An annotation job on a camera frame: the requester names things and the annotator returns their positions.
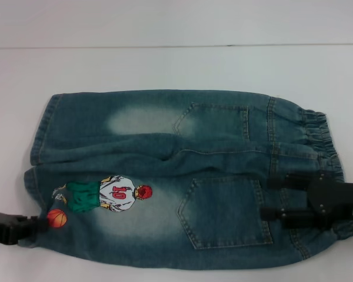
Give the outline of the blue denim shorts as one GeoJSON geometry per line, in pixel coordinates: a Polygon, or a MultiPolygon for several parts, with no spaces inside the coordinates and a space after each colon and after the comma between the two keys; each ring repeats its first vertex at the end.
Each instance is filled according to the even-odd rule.
{"type": "Polygon", "coordinates": [[[323,113],[272,96],[139,90],[51,97],[24,175],[48,231],[19,242],[106,264],[279,267],[353,236],[353,221],[285,229],[262,207],[304,208],[290,173],[342,182],[323,113]]]}

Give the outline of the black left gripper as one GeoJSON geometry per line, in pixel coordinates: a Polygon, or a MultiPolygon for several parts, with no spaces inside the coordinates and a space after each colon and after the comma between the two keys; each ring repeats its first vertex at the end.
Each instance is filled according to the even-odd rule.
{"type": "Polygon", "coordinates": [[[18,244],[19,237],[33,237],[48,230],[48,219],[0,213],[0,243],[18,244]]]}

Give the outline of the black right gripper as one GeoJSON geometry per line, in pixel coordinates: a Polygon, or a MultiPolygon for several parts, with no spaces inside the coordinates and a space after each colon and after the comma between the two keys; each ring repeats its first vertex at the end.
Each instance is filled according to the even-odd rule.
{"type": "Polygon", "coordinates": [[[314,225],[314,215],[321,227],[331,227],[338,221],[353,220],[353,183],[341,183],[310,173],[272,175],[267,179],[270,189],[306,190],[313,209],[260,208],[263,221],[279,220],[286,229],[308,228],[314,225]]]}

